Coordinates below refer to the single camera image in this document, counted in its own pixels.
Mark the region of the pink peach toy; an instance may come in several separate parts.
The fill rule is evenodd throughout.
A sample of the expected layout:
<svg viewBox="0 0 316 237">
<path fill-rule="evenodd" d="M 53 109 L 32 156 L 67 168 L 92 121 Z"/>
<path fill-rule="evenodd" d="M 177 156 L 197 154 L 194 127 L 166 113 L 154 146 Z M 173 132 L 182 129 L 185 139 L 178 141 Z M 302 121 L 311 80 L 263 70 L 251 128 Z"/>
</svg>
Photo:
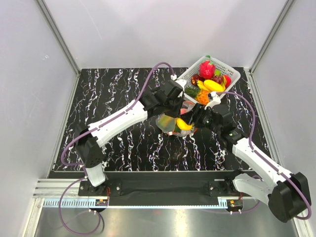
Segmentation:
<svg viewBox="0 0 316 237">
<path fill-rule="evenodd" d="M 187 113 L 188 112 L 188 109 L 187 108 L 181 108 L 180 109 L 180 115 L 183 115 L 183 114 L 185 114 L 185 113 Z"/>
</svg>

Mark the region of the yellow orange papaya toy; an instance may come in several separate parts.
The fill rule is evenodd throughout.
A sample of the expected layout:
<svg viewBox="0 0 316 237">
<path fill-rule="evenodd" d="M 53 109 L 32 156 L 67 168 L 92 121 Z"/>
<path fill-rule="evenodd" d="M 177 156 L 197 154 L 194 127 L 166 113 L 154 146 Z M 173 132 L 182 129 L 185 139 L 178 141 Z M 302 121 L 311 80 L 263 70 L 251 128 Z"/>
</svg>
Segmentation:
<svg viewBox="0 0 316 237">
<path fill-rule="evenodd" d="M 172 128 L 174 127 L 174 118 L 163 115 L 159 118 L 158 125 L 164 128 L 167 128 L 167 127 Z"/>
</svg>

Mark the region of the clear zip top bag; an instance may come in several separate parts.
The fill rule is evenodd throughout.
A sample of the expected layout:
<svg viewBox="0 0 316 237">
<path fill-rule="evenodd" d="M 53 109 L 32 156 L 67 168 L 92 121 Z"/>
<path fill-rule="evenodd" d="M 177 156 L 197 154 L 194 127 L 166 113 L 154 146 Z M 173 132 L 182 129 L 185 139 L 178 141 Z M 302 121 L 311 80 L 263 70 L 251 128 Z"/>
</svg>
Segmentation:
<svg viewBox="0 0 316 237">
<path fill-rule="evenodd" d="M 194 126 L 192 126 L 190 130 L 183 130 L 185 127 L 183 122 L 178 122 L 178 118 L 172 118 L 165 114 L 158 116 L 156 125 L 163 133 L 166 133 L 169 136 L 185 137 L 194 134 L 198 130 Z"/>
</svg>

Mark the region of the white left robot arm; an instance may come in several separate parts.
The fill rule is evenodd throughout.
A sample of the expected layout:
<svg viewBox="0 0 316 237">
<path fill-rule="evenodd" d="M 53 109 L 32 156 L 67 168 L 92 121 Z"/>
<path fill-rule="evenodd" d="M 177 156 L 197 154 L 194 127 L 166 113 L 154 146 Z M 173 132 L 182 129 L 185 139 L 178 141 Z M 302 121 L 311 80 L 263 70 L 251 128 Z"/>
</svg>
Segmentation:
<svg viewBox="0 0 316 237">
<path fill-rule="evenodd" d="M 155 89 L 146 89 L 135 100 L 114 114 L 76 130 L 79 139 L 75 142 L 75 150 L 85 167 L 90 181 L 89 189 L 97 196 L 107 188 L 102 168 L 102 146 L 114 136 L 129 127 L 151 117 L 166 114 L 172 118 L 180 115 L 184 100 L 186 82 L 183 79 L 169 80 Z"/>
</svg>

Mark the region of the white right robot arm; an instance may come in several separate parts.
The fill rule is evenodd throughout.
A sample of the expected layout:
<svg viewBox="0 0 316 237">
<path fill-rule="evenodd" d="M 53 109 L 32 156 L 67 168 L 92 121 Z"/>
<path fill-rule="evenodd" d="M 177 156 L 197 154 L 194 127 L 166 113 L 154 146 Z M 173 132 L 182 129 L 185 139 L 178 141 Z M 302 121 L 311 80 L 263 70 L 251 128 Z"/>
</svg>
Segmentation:
<svg viewBox="0 0 316 237">
<path fill-rule="evenodd" d="M 300 218 L 303 211 L 308 212 L 304 219 L 311 217 L 312 202 L 306 176 L 285 169 L 253 145 L 250 137 L 236 127 L 226 105 L 211 108 L 197 103 L 182 118 L 197 128 L 215 130 L 227 151 L 260 176 L 260 179 L 255 179 L 243 171 L 234 171 L 224 183 L 228 195 L 248 194 L 267 205 L 271 213 L 284 223 Z"/>
</svg>

